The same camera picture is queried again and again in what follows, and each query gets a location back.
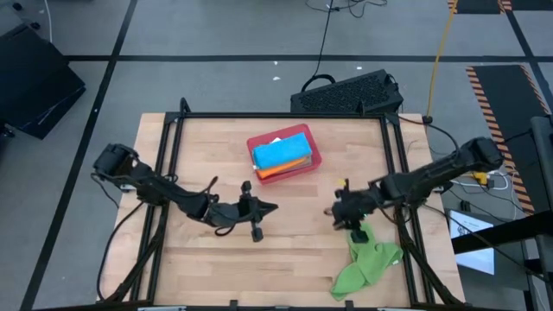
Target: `black metal frame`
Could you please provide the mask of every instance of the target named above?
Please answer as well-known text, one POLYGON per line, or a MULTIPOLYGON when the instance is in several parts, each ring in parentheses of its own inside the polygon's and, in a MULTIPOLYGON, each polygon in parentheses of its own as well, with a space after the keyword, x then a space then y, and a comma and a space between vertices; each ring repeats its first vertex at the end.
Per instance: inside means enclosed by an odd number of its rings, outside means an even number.
MULTIPOLYGON (((380 124, 380 129, 382 132, 382 140, 385 149, 385 159, 389 173, 395 172, 395 165, 391 150, 391 141, 390 134, 388 131, 388 123, 390 123, 394 129, 394 137, 397 144, 397 152, 399 157, 399 162, 402 172, 408 172, 409 166, 407 163, 407 155, 404 147, 404 140, 401 133, 401 127, 397 117, 391 117, 387 114, 359 114, 359 113, 272 113, 272 112, 191 112, 188 104, 184 99, 181 100, 181 110, 178 112, 166 112, 165 118, 163 121, 162 134, 160 145, 156 158, 155 171, 158 174, 162 173, 163 169, 163 160, 167 151, 168 145, 168 134, 171 129, 171 125, 176 123, 175 137, 173 140, 173 148, 171 150, 171 157, 169 160, 168 174, 167 177, 172 178, 175 175, 177 159, 179 154, 179 148, 181 145, 181 137, 184 126, 184 121, 187 118, 334 118, 334 119, 344 119, 344 118, 361 118, 361 119, 373 119, 378 120, 380 124)), ((143 233, 140 241, 140 249, 138 256, 142 256, 149 245, 149 239, 151 234, 151 228, 153 225, 154 213, 157 208, 161 209, 160 223, 158 225, 162 228, 162 240, 158 245, 156 251, 154 252, 151 274, 149 278, 149 285, 147 288, 146 300, 139 300, 140 287, 142 282, 142 272, 139 274, 138 278, 132 285, 130 291, 130 300, 125 302, 104 302, 95 305, 88 306, 75 306, 75 307, 66 307, 66 308, 52 308, 48 309, 51 311, 74 311, 74 310, 121 310, 121 311, 131 311, 138 310, 139 308, 145 307, 154 307, 154 300, 156 295, 156 285, 157 278, 159 276, 159 269, 161 265, 161 256, 163 249, 163 240, 166 230, 166 224, 168 219, 168 204, 164 206, 148 206, 146 212, 146 217, 144 220, 143 233)), ((403 214, 396 213, 398 221, 403 223, 403 214)), ((423 236, 421 232, 420 221, 416 213, 416 209, 411 210, 412 218, 412 234, 413 238, 416 241, 416 247, 423 254, 423 257, 426 259, 424 254, 424 245, 423 245, 423 236)), ((424 274, 421 274, 423 279, 424 294, 426 302, 420 302, 417 298, 416 293, 416 284, 415 276, 413 273, 411 257, 407 256, 409 252, 406 252, 404 256, 404 269, 405 269, 405 280, 407 283, 407 290, 410 299, 411 308, 419 308, 426 310, 493 310, 488 308, 473 308, 466 306, 452 306, 452 305, 442 305, 435 304, 434 292, 431 284, 429 283, 427 277, 424 274)), ((215 306, 186 306, 187 311, 238 311, 241 310, 268 310, 271 307, 239 307, 238 301, 229 301, 228 307, 215 307, 215 306)), ((296 311, 373 311, 379 310, 380 308, 356 308, 353 305, 353 301, 345 301, 345 307, 343 308, 311 308, 311 307, 286 307, 287 310, 296 310, 296 311)))

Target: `green towel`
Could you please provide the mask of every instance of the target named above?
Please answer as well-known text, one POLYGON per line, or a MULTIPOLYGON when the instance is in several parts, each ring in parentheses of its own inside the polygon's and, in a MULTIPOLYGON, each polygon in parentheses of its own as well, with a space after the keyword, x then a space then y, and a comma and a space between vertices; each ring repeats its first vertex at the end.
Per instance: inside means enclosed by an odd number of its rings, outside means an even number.
POLYGON ((361 230, 369 237, 368 243, 356 244, 352 241, 350 232, 347 234, 353 262, 341 271, 330 289, 330 294, 337 301, 344 299, 347 294, 376 283, 384 270, 399 263, 404 255, 404 251, 394 243, 377 244, 367 223, 361 225, 361 230))

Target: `wooden tabletop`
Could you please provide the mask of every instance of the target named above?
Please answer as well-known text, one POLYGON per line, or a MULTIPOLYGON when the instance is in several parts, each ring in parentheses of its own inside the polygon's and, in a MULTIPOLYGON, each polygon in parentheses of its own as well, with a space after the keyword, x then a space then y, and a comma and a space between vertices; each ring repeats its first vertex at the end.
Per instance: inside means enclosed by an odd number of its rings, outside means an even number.
MULTIPOLYGON (((420 115, 404 115, 420 120, 420 115)), ((162 132, 163 114, 144 114, 135 150, 143 162, 154 167, 162 132)), ((410 169, 431 162, 425 129, 402 122, 410 169)), ((395 166, 399 161, 389 127, 395 166)), ((167 169, 170 145, 169 135, 167 169)), ((253 243, 250 224, 237 225, 230 235, 218 238, 213 228, 188 219, 174 204, 169 210, 156 304, 241 306, 290 305, 340 307, 329 294, 335 278, 350 261, 346 232, 333 230, 323 209, 334 201, 339 179, 349 178, 352 189, 386 175, 380 125, 370 119, 228 119, 190 118, 184 123, 176 173, 187 190, 204 188, 217 175, 212 189, 221 202, 236 202, 243 181, 251 181, 252 194, 274 202, 279 208, 264 218, 264 240, 253 243), (251 167, 246 148, 250 137, 296 124, 307 124, 322 156, 313 172, 262 186, 251 167)), ((135 193, 124 194, 118 212, 120 221, 137 205, 135 193)), ((439 195, 429 205, 442 209, 439 195)), ((104 295, 112 293, 137 259, 146 208, 124 224, 113 239, 102 276, 104 295)), ((419 219, 429 264, 451 292, 464 301, 454 260, 448 226, 438 213, 419 209, 419 219)), ((397 228, 381 213, 367 217, 379 242, 399 244, 397 228)), ((419 301, 424 301, 420 270, 413 261, 419 301)), ((145 269, 141 296, 149 279, 145 269)), ((347 297, 356 307, 408 307, 409 297, 403 262, 388 268, 380 281, 347 297)))

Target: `red plastic tray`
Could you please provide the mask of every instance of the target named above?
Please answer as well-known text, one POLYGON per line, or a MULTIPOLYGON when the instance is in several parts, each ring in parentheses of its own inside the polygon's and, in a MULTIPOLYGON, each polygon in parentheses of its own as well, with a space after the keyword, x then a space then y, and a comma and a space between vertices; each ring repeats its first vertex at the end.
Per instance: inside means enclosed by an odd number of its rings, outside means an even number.
POLYGON ((291 172, 285 172, 281 174, 276 174, 269 176, 267 178, 261 179, 257 175, 257 178, 259 179, 259 182, 261 182, 262 185, 266 185, 275 181, 281 181, 285 178, 289 178, 301 173, 307 173, 309 171, 312 171, 316 168, 318 168, 322 163, 321 154, 319 153, 319 150, 317 149, 317 145, 315 144, 315 140, 313 139, 313 135, 311 134, 311 130, 309 130, 309 127, 306 124, 298 124, 294 125, 292 127, 277 130, 271 133, 263 134, 261 136, 255 136, 246 142, 248 146, 248 150, 250 151, 250 157, 251 162, 253 163, 253 154, 252 151, 254 148, 256 148, 259 145, 262 144, 268 144, 275 140, 275 138, 279 137, 281 139, 288 138, 290 136, 293 136, 295 134, 299 133, 305 133, 305 137, 308 139, 309 147, 311 148, 311 165, 305 168, 299 168, 297 170, 293 170, 291 172))

